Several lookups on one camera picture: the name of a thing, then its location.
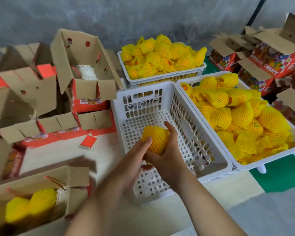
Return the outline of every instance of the concrete wall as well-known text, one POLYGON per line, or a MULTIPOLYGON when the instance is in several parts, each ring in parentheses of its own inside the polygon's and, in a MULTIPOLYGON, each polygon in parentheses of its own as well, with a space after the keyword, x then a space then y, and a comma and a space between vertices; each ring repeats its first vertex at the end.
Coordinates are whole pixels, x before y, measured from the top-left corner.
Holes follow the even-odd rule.
MULTIPOLYGON (((118 51, 141 35, 168 35, 194 48, 213 34, 240 33, 260 0, 0 0, 0 47, 50 43, 57 28, 98 35, 118 51)), ((295 0, 267 0, 253 26, 279 27, 295 0)))

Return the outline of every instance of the empty white basket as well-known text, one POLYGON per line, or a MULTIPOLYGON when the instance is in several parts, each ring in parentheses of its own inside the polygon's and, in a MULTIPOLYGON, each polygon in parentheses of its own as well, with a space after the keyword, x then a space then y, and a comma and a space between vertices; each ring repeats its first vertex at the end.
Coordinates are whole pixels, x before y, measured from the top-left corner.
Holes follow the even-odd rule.
MULTIPOLYGON (((231 172, 232 163, 225 157, 226 152, 174 82, 118 91, 111 104, 125 153, 141 138, 145 126, 165 127, 167 120, 178 132, 178 146, 187 167, 200 182, 231 172)), ((140 204, 174 193, 156 169, 140 175, 133 190, 140 204)))
POLYGON ((189 69, 189 70, 176 71, 176 72, 162 74, 162 75, 154 75, 154 76, 146 77, 142 79, 130 79, 128 72, 126 71, 125 65, 120 56, 121 51, 119 51, 117 54, 118 54, 120 64, 122 66, 122 70, 124 71, 125 76, 129 82, 129 88, 139 87, 145 84, 152 84, 154 83, 154 81, 161 82, 161 81, 171 80, 176 82, 179 79, 186 79, 186 78, 202 75, 203 71, 206 68, 206 63, 203 62, 203 64, 200 67, 189 69))
MULTIPOLYGON (((278 154, 272 155, 270 157, 266 157, 262 160, 247 164, 247 165, 242 165, 240 163, 238 163, 235 158, 233 157, 233 155, 229 152, 229 150, 226 148, 226 146, 224 145, 224 143, 222 142, 222 140, 218 137, 218 135, 215 133, 215 131, 213 130, 213 128, 210 126, 210 124, 208 123, 208 121, 204 118, 204 116, 201 114, 201 112, 197 109, 196 105, 192 102, 192 100, 188 97, 188 95, 186 94, 186 92, 184 91, 184 89, 181 87, 181 83, 187 83, 190 84, 191 86, 195 87, 197 86, 200 81, 202 79, 204 79, 205 77, 219 77, 221 75, 230 73, 229 71, 220 71, 220 72, 216 72, 216 73, 212 73, 212 74, 208 74, 208 75, 202 75, 199 77, 193 77, 193 78, 189 78, 189 79, 183 79, 183 80, 179 80, 177 81, 177 86, 179 87, 180 91, 184 94, 184 96, 188 99, 189 103, 193 106, 193 108, 195 109, 195 111, 198 113, 198 115, 201 117, 201 119, 205 122, 206 126, 208 127, 208 129, 210 130, 210 132, 214 135, 214 137, 216 138, 216 140, 219 143, 219 147, 222 148, 224 151, 227 152, 227 155, 229 156, 229 158, 232 160, 232 163, 234 164, 234 166, 238 169, 246 169, 246 170, 250 170, 256 167, 260 167, 257 168, 261 173, 265 173, 265 168, 264 168, 264 164, 274 161, 276 159, 282 158, 284 156, 290 155, 290 154, 294 154, 295 155, 295 147, 288 149, 286 151, 280 152, 278 154)), ((241 80, 239 80, 238 85, 236 86, 238 88, 241 89, 249 89, 249 87, 241 80)), ((291 124, 289 122, 289 124, 292 127, 291 133, 293 134, 294 137, 294 141, 295 141, 295 126, 293 124, 291 124)))

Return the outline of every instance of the forearm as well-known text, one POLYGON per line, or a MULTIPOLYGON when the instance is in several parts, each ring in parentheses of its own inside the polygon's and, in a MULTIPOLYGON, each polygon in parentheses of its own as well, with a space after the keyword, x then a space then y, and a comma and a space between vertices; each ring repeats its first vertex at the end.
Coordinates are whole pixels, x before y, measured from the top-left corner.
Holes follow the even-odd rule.
POLYGON ((177 193, 185 204, 197 234, 201 236, 246 236, 223 207, 190 173, 179 181, 177 193))
POLYGON ((109 177, 87 199, 71 222, 65 236, 105 236, 123 191, 118 180, 109 177))

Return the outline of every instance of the left hand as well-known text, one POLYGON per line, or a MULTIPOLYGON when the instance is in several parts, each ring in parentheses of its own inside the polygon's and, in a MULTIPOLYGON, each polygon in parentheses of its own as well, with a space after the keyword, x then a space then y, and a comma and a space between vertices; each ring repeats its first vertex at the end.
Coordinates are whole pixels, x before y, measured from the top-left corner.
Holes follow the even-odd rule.
POLYGON ((138 140, 111 173, 110 178, 120 181, 123 192, 132 189, 139 174, 153 168, 152 165, 142 165, 143 157, 151 144, 151 137, 144 142, 138 140))

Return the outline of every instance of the hand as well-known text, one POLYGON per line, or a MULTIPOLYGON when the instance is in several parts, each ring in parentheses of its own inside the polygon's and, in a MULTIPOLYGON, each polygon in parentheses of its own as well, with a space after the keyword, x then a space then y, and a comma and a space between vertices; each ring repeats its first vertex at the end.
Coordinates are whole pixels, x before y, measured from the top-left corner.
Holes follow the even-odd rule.
POLYGON ((178 134, 175 128, 167 121, 165 121, 165 126, 169 131, 169 137, 164 154, 159 156, 151 151, 147 151, 145 161, 156 167, 164 181, 177 192, 182 178, 191 173, 179 151, 178 134))
POLYGON ((153 168, 152 165, 142 165, 143 157, 151 144, 151 137, 144 142, 141 139, 138 140, 110 174, 110 179, 120 181, 123 191, 132 189, 137 176, 153 168))

